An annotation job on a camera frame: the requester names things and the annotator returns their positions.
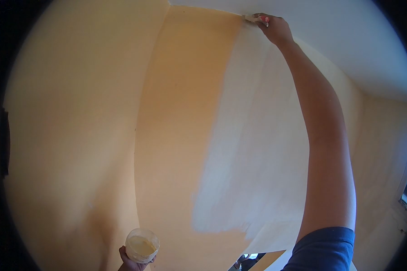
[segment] paintbrush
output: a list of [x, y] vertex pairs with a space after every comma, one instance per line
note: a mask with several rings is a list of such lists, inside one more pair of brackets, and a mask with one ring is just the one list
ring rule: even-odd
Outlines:
[[264, 16], [264, 15], [261, 15], [258, 17], [254, 17], [253, 15], [242, 15], [241, 17], [243, 18], [243, 20], [245, 22], [251, 22], [251, 23], [261, 22], [266, 27], [268, 27], [268, 22], [270, 21], [270, 18], [268, 16]]

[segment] human hand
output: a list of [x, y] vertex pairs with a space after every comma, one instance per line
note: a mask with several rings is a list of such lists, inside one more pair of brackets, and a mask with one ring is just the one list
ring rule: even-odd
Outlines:
[[288, 23], [282, 17], [276, 17], [265, 13], [256, 13], [253, 17], [266, 16], [270, 20], [268, 27], [261, 22], [255, 22], [262, 30], [264, 35], [277, 47], [285, 46], [294, 42], [293, 35], [289, 29]]
[[[138, 264], [130, 260], [130, 258], [128, 258], [127, 256], [127, 253], [125, 253], [125, 246], [121, 246], [121, 248], [119, 249], [119, 254], [121, 255], [122, 261], [124, 262], [119, 268], [119, 271], [143, 271], [149, 264]], [[156, 257], [157, 255], [152, 259], [152, 261], [150, 261], [150, 263], [153, 263]]]

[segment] white ceiling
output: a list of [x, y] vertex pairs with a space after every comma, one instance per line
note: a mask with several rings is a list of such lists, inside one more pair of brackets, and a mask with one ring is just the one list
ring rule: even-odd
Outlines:
[[371, 95], [407, 101], [407, 53], [370, 0], [170, 0], [235, 14], [281, 16], [299, 37]]

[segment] shirt sleeve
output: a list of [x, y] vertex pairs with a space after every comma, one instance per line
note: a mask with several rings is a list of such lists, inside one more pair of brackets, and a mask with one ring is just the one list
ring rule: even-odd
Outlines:
[[295, 245], [282, 271], [348, 271], [353, 247], [351, 229], [331, 227], [313, 231]]

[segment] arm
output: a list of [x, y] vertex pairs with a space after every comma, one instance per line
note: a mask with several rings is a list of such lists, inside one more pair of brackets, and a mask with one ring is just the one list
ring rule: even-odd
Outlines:
[[305, 211], [297, 242], [322, 228], [341, 226], [354, 230], [355, 189], [338, 97], [331, 84], [294, 42], [285, 20], [266, 16], [270, 18], [268, 27], [257, 24], [280, 49], [291, 70], [309, 138]]

